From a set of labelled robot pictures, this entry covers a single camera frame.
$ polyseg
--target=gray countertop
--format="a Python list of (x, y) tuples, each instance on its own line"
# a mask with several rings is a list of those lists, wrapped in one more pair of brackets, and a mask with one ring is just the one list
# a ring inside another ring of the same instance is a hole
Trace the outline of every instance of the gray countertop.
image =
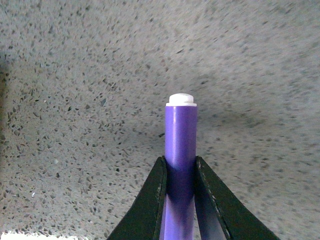
[(1, 1), (0, 230), (105, 239), (182, 92), (197, 154), (245, 206), (319, 240), (319, 39), (311, 0)]

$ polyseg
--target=purple marker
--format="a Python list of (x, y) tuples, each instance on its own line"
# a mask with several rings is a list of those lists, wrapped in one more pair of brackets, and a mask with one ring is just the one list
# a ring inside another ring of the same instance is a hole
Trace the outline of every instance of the purple marker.
[(186, 93), (170, 96), (165, 107), (164, 155), (168, 176), (164, 240), (193, 239), (197, 109), (193, 96)]

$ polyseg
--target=white object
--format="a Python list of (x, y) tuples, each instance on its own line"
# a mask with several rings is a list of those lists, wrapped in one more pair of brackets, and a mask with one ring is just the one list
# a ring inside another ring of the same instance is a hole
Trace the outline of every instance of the white object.
[(169, 103), (166, 104), (167, 107), (180, 107), (180, 106), (191, 106), (196, 107), (197, 104), (194, 103), (194, 97), (187, 93), (176, 93), (170, 96)]

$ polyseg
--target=speckled gray surface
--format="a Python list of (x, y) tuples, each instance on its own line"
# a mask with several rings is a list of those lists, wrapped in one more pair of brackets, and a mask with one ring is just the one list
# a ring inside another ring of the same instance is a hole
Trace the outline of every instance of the speckled gray surface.
[(282, 240), (320, 239), (319, 19), (317, 0), (2, 0), (2, 231), (105, 239), (185, 92), (197, 154)]

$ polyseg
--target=clamp jaw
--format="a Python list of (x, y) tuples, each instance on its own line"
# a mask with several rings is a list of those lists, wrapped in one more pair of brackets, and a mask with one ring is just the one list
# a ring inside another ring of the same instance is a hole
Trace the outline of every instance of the clamp jaw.
[[(158, 157), (132, 207), (108, 240), (159, 240), (167, 165)], [(280, 240), (223, 183), (202, 157), (194, 166), (194, 202), (202, 240)]]

